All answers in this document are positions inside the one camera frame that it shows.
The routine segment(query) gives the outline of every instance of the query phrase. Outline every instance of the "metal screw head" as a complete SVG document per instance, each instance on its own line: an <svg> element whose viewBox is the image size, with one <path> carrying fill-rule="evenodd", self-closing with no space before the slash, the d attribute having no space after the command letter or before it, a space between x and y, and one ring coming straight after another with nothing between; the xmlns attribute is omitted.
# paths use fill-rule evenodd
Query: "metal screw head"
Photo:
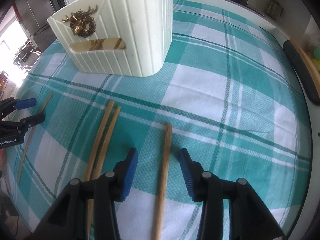
<svg viewBox="0 0 320 240"><path fill-rule="evenodd" d="M115 175L115 173L113 171L106 172L106 177L108 177L108 178L112 178L114 175Z"/></svg>
<svg viewBox="0 0 320 240"><path fill-rule="evenodd" d="M78 183L79 183L79 179L72 179L72 180L70 181L70 184L71 184L72 186L77 185Z"/></svg>
<svg viewBox="0 0 320 240"><path fill-rule="evenodd" d="M210 177L211 177L211 173L208 172L208 171L205 171L205 172L202 173L202 177L204 177L204 178L210 178Z"/></svg>
<svg viewBox="0 0 320 240"><path fill-rule="evenodd" d="M240 179L238 179L238 183L241 185L245 185L245 184L247 184L247 180L244 178L240 178Z"/></svg>

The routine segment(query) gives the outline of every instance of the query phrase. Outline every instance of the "chopstick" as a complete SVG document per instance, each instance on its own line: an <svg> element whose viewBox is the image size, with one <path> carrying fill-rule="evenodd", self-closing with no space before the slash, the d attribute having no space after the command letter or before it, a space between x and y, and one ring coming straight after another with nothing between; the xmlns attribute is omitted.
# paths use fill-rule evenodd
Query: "chopstick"
<svg viewBox="0 0 320 240"><path fill-rule="evenodd" d="M53 95L53 92L51 92L47 99L45 100L45 102L43 103L41 109L40 109L40 113L43 112L43 110L45 109L45 107L47 106L50 98L52 97ZM18 169L18 175L17 175L17 185L19 186L20 184L20 179L21 179L21 173L22 173L22 168L23 168L23 163L24 163L24 159L26 158L26 155L27 155L27 150L28 150L28 147L29 147L29 144L30 144L30 141L31 141L31 137L33 135L33 132L35 131L35 126L32 127L31 131L30 131L30 134L29 134L29 137L28 137L28 140L26 142L26 146L24 147L23 149L23 152L22 152L22 156L21 156L21 159L20 159L20 164L19 164L19 169Z"/></svg>
<svg viewBox="0 0 320 240"><path fill-rule="evenodd" d="M163 212L164 212L164 200L165 200L165 195L167 192L171 136L172 136L172 124L169 123L166 128L165 139L164 139L162 173L161 173L161 181L160 181L160 186L159 186L158 207L157 207L157 214L156 214L157 217L156 217L156 224L155 224L155 240L161 239L162 218L163 218Z"/></svg>
<svg viewBox="0 0 320 240"><path fill-rule="evenodd" d="M103 115L99 130L97 132L96 138L95 138L93 146L92 146L92 151L91 151L91 154L90 154L90 158L89 158L89 161L88 161L87 168L86 168L85 173L84 173L83 181L89 181L90 180L92 169L93 169L93 165L94 165L94 161L96 159L98 148L99 148L99 144L100 144L100 141L101 141L101 138L102 138L102 135L103 135L103 131L104 131L106 125L107 125L107 122L108 122L108 119L110 117L110 113L111 113L111 110L112 110L114 104L115 104L115 102L113 100L110 100L108 105L107 105L107 107L106 107L106 111L105 111L105 113Z"/></svg>
<svg viewBox="0 0 320 240"><path fill-rule="evenodd" d="M98 40L97 40L97 44L96 44L94 50L99 50L99 49L101 49L102 43L103 43L104 41L105 41L105 39L98 39Z"/></svg>
<svg viewBox="0 0 320 240"><path fill-rule="evenodd" d="M115 113L114 113L114 115L112 117L112 120L110 122L106 137L104 139L104 142L103 142L103 145L102 145L102 148L101 148L101 152L100 152L98 160L97 160L97 165L94 168L94 171L93 171L91 179L97 179L101 175L104 159L105 159L105 157L107 155L108 146L109 146L109 143L110 143L110 139L111 139L111 136L112 136L113 129L114 129L115 125L116 125L116 121L117 121L118 115L120 113L120 109L121 109L121 107L117 106L117 108L115 110ZM90 235L91 220L92 220L92 215L93 215L93 205L94 205L93 199L89 199L88 200L88 207L87 207L87 234L88 234L88 239L89 239L89 235Z"/></svg>

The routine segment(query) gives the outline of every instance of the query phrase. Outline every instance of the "teal plaid tablecloth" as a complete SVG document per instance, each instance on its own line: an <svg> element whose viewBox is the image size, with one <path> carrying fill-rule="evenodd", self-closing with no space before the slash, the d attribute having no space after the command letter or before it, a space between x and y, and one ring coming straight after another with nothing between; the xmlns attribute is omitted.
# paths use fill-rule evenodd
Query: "teal plaid tablecloth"
<svg viewBox="0 0 320 240"><path fill-rule="evenodd" d="M196 239L201 206L188 196L175 157L182 147L222 179L246 178L284 231L290 229L306 191L311 151L308 111L293 68L276 39L252 22L205 4L173 3L172 44L153 76L80 73L59 41L27 76L17 97L35 97L37 105L16 111L11 120L38 113L53 91L20 187L15 178L24 145L7 149L12 199L32 230L63 187L82 178L110 99L121 113L103 171L113 169L130 147L139 150L131 193L116 206L123 240L151 238L168 122L172 155L162 239Z"/></svg>

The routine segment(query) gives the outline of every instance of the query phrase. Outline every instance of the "gold deer head emblem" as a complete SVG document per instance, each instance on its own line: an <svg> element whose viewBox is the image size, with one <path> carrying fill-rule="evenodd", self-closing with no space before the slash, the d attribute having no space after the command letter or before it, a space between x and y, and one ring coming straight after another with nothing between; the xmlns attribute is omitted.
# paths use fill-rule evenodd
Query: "gold deer head emblem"
<svg viewBox="0 0 320 240"><path fill-rule="evenodd" d="M66 19L61 19L61 21L70 21L70 28L73 31L73 34L85 38L91 36L96 31L96 23L90 15L97 12L97 10L98 4L95 9L91 9L89 6L87 12L80 10L76 13L71 13L71 17L66 15Z"/></svg>

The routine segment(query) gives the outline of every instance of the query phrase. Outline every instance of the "white wall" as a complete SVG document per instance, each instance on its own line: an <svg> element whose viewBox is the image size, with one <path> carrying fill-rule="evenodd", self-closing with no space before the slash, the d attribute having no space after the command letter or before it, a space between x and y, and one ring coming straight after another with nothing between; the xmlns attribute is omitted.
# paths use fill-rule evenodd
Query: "white wall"
<svg viewBox="0 0 320 240"><path fill-rule="evenodd" d="M248 3L261 12L268 8L270 0L248 0ZM304 49L309 38L320 35L320 30L310 12L301 0L277 0L283 7L283 14L276 19L278 25Z"/></svg>
<svg viewBox="0 0 320 240"><path fill-rule="evenodd" d="M0 23L0 36L5 32L5 30L16 20L16 14L13 7L11 6L5 17Z"/></svg>

